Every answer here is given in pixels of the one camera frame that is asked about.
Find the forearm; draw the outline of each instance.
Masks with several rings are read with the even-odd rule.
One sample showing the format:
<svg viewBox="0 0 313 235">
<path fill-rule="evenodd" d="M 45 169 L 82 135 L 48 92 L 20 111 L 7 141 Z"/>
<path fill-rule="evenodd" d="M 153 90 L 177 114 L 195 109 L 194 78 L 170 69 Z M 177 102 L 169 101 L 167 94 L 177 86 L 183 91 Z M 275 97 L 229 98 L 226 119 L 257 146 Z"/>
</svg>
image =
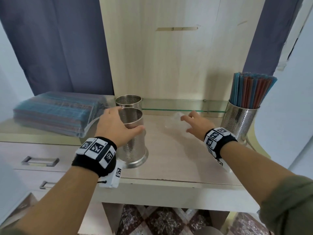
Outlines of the forearm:
<svg viewBox="0 0 313 235">
<path fill-rule="evenodd" d="M 77 234 L 97 181 L 96 173 L 72 166 L 16 227 L 29 235 Z"/>
<path fill-rule="evenodd" d="M 286 177 L 294 175 L 276 162 L 234 141 L 223 146 L 220 154 L 259 205 Z"/>
</svg>

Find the black wristband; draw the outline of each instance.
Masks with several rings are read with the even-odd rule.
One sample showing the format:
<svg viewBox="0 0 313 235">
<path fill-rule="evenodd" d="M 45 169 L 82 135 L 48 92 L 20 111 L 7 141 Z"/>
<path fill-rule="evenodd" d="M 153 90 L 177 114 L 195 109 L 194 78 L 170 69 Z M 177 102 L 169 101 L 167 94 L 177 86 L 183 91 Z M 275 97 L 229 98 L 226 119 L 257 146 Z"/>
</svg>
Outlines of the black wristband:
<svg viewBox="0 0 313 235">
<path fill-rule="evenodd" d="M 90 142 L 88 146 L 88 148 L 86 147 L 86 151 L 88 151 L 90 148 L 92 148 L 93 144 L 96 142 L 96 138 L 101 139 L 104 141 L 104 143 L 107 143 L 107 146 L 104 147 L 104 149 L 99 153 L 99 157 L 96 157 L 96 159 L 93 159 L 87 155 L 84 155 L 83 153 L 79 153 L 79 150 L 83 150 L 84 152 L 84 145 L 86 144 L 87 141 Z M 95 172 L 99 177 L 104 177 L 107 176 L 109 173 L 113 172 L 116 166 L 116 156 L 115 156 L 115 151 L 117 149 L 116 145 L 114 142 L 112 142 L 111 140 L 104 138 L 104 137 L 96 137 L 94 139 L 90 138 L 88 139 L 80 148 L 79 150 L 76 151 L 76 157 L 74 158 L 73 162 L 72 162 L 72 166 L 79 166 L 79 167 L 83 167 L 86 168 L 88 170 L 91 170 L 93 172 Z M 112 146 L 114 148 L 114 154 L 112 154 L 111 151 L 106 150 L 106 152 L 104 152 L 104 150 L 106 148 L 109 148 L 110 146 Z M 100 160 L 105 156 L 105 155 L 111 155 L 111 159 L 110 161 L 107 161 L 108 164 L 107 166 L 104 168 L 103 166 L 101 166 L 100 164 Z"/>
<path fill-rule="evenodd" d="M 221 127 L 209 130 L 204 138 L 204 142 L 210 154 L 212 154 L 217 161 L 222 158 L 220 154 L 221 148 L 231 141 L 237 142 L 232 133 Z"/>
</svg>

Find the drawer handle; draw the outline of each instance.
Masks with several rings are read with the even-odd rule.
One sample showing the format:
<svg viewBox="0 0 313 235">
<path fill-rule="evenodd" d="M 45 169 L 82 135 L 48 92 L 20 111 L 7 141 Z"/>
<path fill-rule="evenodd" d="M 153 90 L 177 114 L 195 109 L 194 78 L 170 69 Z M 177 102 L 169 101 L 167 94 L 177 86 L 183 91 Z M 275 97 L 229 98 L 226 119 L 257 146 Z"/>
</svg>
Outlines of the drawer handle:
<svg viewBox="0 0 313 235">
<path fill-rule="evenodd" d="M 39 186 L 40 189 L 51 189 L 55 185 L 54 182 L 43 181 Z"/>
<path fill-rule="evenodd" d="M 27 156 L 22 165 L 27 166 L 41 166 L 41 167 L 54 167 L 60 161 L 59 158 L 33 158 Z"/>
</svg>

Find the green sleeve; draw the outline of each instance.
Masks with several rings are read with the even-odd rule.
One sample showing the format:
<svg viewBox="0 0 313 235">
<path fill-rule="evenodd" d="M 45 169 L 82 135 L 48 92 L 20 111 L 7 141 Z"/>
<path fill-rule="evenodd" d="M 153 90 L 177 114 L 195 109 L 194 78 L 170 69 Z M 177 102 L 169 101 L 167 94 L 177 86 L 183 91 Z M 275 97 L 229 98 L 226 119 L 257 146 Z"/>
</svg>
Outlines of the green sleeve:
<svg viewBox="0 0 313 235">
<path fill-rule="evenodd" d="M 286 178 L 262 203 L 260 220 L 275 235 L 313 234 L 313 180 Z"/>
<path fill-rule="evenodd" d="M 12 228 L 0 230 L 0 235 L 26 235 L 26 233 L 19 229 Z"/>
</svg>

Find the stainless steel utensil holder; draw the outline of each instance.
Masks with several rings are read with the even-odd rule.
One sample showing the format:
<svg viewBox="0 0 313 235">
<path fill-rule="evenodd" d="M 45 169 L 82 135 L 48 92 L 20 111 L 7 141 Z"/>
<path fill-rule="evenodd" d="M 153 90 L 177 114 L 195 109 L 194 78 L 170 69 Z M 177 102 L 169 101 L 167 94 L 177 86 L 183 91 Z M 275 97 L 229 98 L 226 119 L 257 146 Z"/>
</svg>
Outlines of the stainless steel utensil holder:
<svg viewBox="0 0 313 235">
<path fill-rule="evenodd" d="M 142 110 L 141 102 L 142 98 L 137 95 L 123 95 L 115 99 L 117 106 L 121 106 L 122 108 L 132 107 L 139 110 Z"/>
<path fill-rule="evenodd" d="M 125 107 L 119 111 L 119 116 L 126 128 L 131 129 L 143 125 L 143 113 L 139 109 Z M 125 162 L 125 168 L 142 165 L 147 160 L 148 155 L 148 149 L 145 146 L 145 132 L 137 135 L 116 151 L 116 156 Z"/>
<path fill-rule="evenodd" d="M 238 141 L 245 141 L 258 109 L 245 109 L 228 102 L 221 127 L 233 133 Z"/>
</svg>

